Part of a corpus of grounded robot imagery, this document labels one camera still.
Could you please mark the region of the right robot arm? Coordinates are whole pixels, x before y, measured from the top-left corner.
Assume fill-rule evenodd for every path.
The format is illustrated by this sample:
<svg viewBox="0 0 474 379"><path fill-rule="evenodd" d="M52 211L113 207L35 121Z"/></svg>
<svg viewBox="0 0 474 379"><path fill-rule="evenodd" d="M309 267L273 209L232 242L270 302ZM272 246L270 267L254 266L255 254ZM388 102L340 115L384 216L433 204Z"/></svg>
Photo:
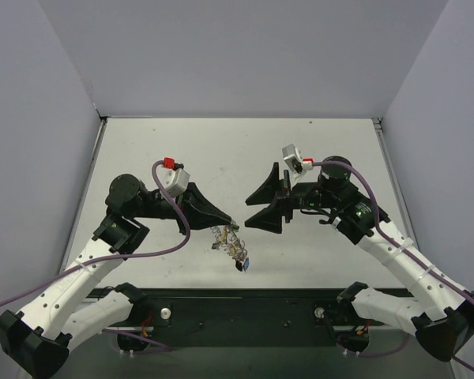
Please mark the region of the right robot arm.
<svg viewBox="0 0 474 379"><path fill-rule="evenodd" d="M395 297L355 282L337 297L347 317L377 321L414 336L441 362L455 359L474 335L474 291L454 283L415 248L382 210L363 176L341 156L321 162L287 156L246 199L263 209L246 220L249 228L279 234L295 211L320 216L353 245L369 253L409 292Z"/></svg>

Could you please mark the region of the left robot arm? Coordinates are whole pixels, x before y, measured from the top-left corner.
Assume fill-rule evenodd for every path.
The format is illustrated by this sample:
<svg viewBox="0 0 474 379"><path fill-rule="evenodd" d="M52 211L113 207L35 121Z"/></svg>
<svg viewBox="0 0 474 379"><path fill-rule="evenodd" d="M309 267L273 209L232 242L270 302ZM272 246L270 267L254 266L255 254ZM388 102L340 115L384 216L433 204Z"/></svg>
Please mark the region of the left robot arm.
<svg viewBox="0 0 474 379"><path fill-rule="evenodd" d="M96 303L77 307L120 264L136 256L149 229L140 218L175 220L180 232L230 224L192 182L169 204L131 174L115 178L105 200L106 216L63 276L17 312L0 316L2 350L33 378L51 378L70 352L116 323L136 325L158 316L158 306L129 283L117 285Z"/></svg>

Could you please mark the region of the metal disc with keyrings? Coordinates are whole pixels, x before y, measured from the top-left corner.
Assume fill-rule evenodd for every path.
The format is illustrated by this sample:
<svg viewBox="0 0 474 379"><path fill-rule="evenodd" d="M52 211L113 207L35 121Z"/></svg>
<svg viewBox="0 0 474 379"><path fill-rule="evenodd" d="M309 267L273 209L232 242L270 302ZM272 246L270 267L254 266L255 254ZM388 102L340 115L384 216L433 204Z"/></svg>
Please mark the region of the metal disc with keyrings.
<svg viewBox="0 0 474 379"><path fill-rule="evenodd" d="M248 258L245 242L238 236L239 225L231 221L229 225L210 228L214 241L212 250L223 250L234 261L243 263Z"/></svg>

